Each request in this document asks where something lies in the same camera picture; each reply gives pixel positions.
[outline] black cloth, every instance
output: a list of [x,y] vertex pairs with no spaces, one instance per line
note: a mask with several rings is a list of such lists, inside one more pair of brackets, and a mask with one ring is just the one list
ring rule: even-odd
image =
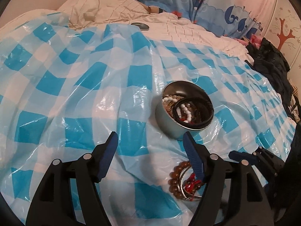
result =
[[249,55],[254,59],[250,67],[265,76],[277,93],[281,95],[282,104],[287,115],[294,120],[290,111],[293,88],[287,79],[290,70],[282,53],[267,39],[263,38],[257,50],[251,43],[246,46]]
[[[293,88],[287,79],[287,73],[290,67],[282,55],[272,43],[265,38],[262,39],[261,46],[256,49],[251,43],[246,46],[249,55],[254,59],[254,65],[249,66],[264,75],[275,89],[281,95],[282,105],[288,117],[295,119],[290,111],[290,102],[293,94]],[[301,114],[301,106],[299,100],[295,97],[299,115]],[[294,138],[291,143],[291,150],[285,162],[283,170],[278,176],[277,197],[273,202],[275,208],[288,208],[292,206],[292,211],[283,217],[284,224],[279,221],[279,225],[297,225],[295,222],[299,220],[299,210],[301,204],[301,125],[296,126]]]

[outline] bed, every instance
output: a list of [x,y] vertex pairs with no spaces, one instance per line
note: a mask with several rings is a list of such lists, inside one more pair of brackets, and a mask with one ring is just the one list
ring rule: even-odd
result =
[[290,151],[296,123],[268,80],[245,63],[252,62],[246,47],[177,14],[148,14],[135,0],[68,0],[9,22],[0,41],[0,191],[22,222],[53,159],[77,159],[116,131],[119,148],[99,185],[112,225],[188,225],[197,203],[176,200],[167,183],[187,156],[154,118],[160,92],[174,80],[190,80],[210,96],[214,121],[195,137],[210,152],[227,158],[260,145],[285,160]]

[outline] round metal container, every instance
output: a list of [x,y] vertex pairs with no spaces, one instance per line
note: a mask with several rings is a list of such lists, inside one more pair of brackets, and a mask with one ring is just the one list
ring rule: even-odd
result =
[[148,31],[149,30],[149,26],[144,24],[144,23],[138,23],[138,22],[135,22],[135,23],[132,23],[131,25],[136,25],[140,28],[141,31]]
[[[208,100],[211,103],[209,96],[205,93],[203,89],[189,81],[174,81],[166,85],[166,87],[162,91],[161,99],[168,95],[179,95],[182,97],[199,97]],[[213,108],[209,111],[210,116],[213,116]],[[156,107],[156,120],[160,129],[169,137],[177,140],[183,140],[183,134],[187,131],[191,133],[194,137],[196,136],[200,130],[208,127],[212,121],[208,120],[205,126],[202,126],[200,129],[191,129],[188,127],[182,126],[180,123],[176,122],[165,110],[162,101],[158,103]]]

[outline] whale print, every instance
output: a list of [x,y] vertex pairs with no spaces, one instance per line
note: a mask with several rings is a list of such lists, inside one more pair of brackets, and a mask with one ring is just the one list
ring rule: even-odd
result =
[[225,21],[227,22],[228,25],[232,25],[235,20],[238,21],[238,17],[237,16],[231,15],[233,8],[234,8],[234,6],[228,7],[227,10],[226,10],[226,12],[225,12]]
[[248,39],[250,40],[250,39],[251,39],[251,35],[252,35],[252,34],[255,35],[256,32],[257,32],[257,29],[254,28],[254,27],[252,27],[252,28],[248,31],[248,33],[246,34],[246,38],[248,38]]
[[238,32],[242,32],[245,28],[247,28],[248,26],[246,25],[246,18],[241,19],[238,23],[238,27],[237,27],[237,31]]

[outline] clothing pile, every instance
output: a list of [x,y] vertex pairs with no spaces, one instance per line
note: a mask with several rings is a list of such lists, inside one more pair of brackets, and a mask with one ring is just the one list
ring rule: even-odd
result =
[[301,106],[298,100],[298,90],[287,78],[290,67],[282,55],[267,39],[263,38],[259,48],[254,43],[246,46],[254,64],[249,66],[265,76],[277,93],[281,95],[282,104],[288,117],[300,122]]
[[259,49],[249,43],[246,46],[249,55],[254,59],[254,65],[249,66],[265,76],[274,90],[281,95],[282,105],[288,117],[295,120],[296,130],[291,143],[291,151],[286,160],[283,177],[278,184],[281,191],[279,208],[288,208],[295,201],[297,194],[301,193],[301,107],[298,100],[297,87],[287,78],[290,67],[282,53],[267,39],[263,38]]

